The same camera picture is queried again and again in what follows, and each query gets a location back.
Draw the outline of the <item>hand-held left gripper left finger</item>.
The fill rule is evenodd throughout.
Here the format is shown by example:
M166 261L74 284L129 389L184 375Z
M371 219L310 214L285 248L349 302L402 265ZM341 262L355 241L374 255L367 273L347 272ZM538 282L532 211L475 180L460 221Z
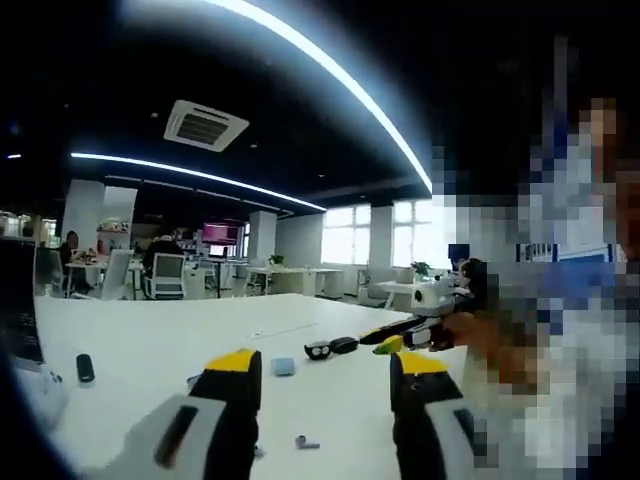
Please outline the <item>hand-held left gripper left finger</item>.
M248 479L259 437L262 356L240 349L211 360L126 434L106 479Z

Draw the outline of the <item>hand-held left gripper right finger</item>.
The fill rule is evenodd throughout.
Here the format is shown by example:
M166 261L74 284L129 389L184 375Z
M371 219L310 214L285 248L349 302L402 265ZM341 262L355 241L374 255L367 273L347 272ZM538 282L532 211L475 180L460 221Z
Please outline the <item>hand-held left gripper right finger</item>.
M414 352L390 359L393 441L403 479L473 479L473 416L447 365Z

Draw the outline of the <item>person's right hand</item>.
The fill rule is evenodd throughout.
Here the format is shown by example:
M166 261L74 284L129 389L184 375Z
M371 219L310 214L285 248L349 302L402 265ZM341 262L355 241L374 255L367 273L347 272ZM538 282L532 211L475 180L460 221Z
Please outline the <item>person's right hand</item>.
M472 336L475 317L470 313L460 312L446 318L446 328L451 332L455 346L468 345Z

